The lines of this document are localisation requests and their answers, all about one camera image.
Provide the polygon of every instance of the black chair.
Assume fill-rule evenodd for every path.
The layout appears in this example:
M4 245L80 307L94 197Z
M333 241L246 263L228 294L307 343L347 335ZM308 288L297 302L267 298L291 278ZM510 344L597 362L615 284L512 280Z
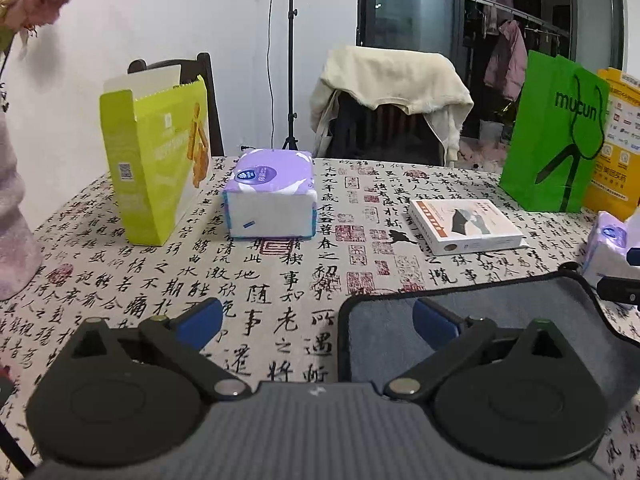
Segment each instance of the black chair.
M394 105L371 110L347 92L338 104L325 157L444 165L444 148L421 115L408 116Z
M213 88L213 72L211 71L211 57L207 52L201 52L196 59L168 59L147 65L143 59L132 61L127 73L142 72L152 68L180 65L180 84L193 83L201 75L207 87L207 108L209 114L209 144L211 156L223 156L225 150L222 147L222 134L220 133L220 120L216 107L216 93Z

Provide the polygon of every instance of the black tripod stand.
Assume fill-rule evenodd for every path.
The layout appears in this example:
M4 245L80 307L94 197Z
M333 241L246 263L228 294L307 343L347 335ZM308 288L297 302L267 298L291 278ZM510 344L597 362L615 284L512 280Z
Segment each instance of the black tripod stand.
M298 149L298 141L293 136L293 121L298 118L298 114L293 112L293 19L298 15L298 10L293 8L293 0L289 0L289 136L284 141L282 147L286 150Z

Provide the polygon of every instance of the calligraphy tablecloth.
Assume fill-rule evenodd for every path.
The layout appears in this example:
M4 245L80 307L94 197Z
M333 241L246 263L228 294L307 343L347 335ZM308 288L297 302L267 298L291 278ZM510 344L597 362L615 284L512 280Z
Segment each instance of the calligraphy tablecloth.
M490 173L317 159L312 240L234 241L220 190L235 160L212 165L214 176L161 248L126 241L108 176L37 229L44 264L24 291L0 303L0 360L17 382L1 420L32 460L40 458L25 425L26 401L85 317L130 327L153 314L178 316L214 296L225 319L204 353L217 364L253 387L268 380L334 381L337 312L349 295L551 272L581 258L593 222L591 214L523 212ZM412 198L491 199L527 233L531 248L435 257L407 216ZM617 330L637 336L637 313L605 311ZM639 417L631 403L596 457L617 478L640 478ZM5 462L0 478L18 478Z

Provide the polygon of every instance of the pink vase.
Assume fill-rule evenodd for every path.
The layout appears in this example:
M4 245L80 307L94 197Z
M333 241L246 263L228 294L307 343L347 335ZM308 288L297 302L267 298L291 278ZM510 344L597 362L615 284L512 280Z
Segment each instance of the pink vase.
M23 290L42 263L40 245L18 209L24 183L16 165L6 118L0 112L0 301Z

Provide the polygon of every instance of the pink fabric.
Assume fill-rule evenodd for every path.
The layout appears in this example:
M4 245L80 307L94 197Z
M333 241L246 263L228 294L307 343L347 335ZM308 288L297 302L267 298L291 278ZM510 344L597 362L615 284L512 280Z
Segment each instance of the pink fabric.
M0 301L8 300L29 283L42 263L40 245L18 209L24 184L0 112Z
M484 84L498 89L515 101L520 95L527 70L527 47L516 20L500 26L500 38L484 73Z

